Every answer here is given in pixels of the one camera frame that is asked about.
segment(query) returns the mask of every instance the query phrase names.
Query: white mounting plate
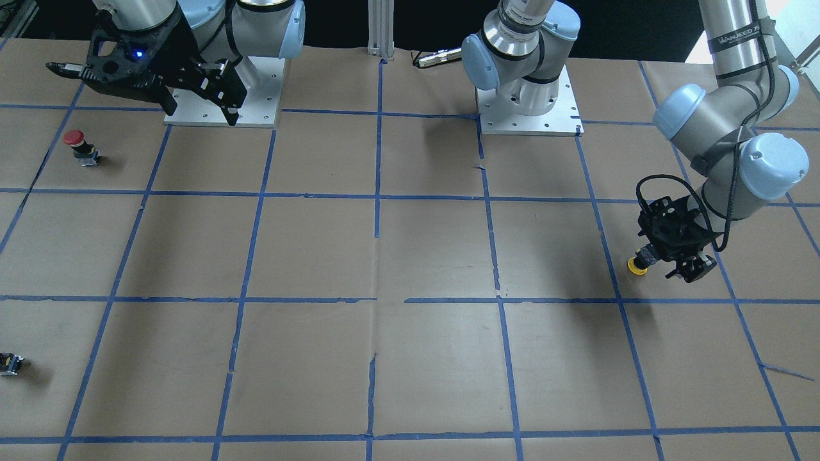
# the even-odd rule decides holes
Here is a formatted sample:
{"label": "white mounting plate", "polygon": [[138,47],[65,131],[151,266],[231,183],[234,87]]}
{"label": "white mounting plate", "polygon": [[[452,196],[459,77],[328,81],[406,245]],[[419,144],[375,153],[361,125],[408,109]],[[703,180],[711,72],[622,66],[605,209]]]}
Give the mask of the white mounting plate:
{"label": "white mounting plate", "polygon": [[477,89],[481,133],[485,135],[575,136],[584,132],[567,68],[561,70],[560,93],[553,109],[542,116],[515,113],[514,104],[496,97],[495,90]]}
{"label": "white mounting plate", "polygon": [[[279,118],[282,82],[285,80],[285,59],[277,57],[250,57],[256,66],[260,84],[248,90],[248,97],[239,109],[237,127],[275,128]],[[202,99],[187,89],[175,89],[174,98],[179,106],[172,116],[165,117],[166,125],[228,126],[222,110],[216,104]]]}

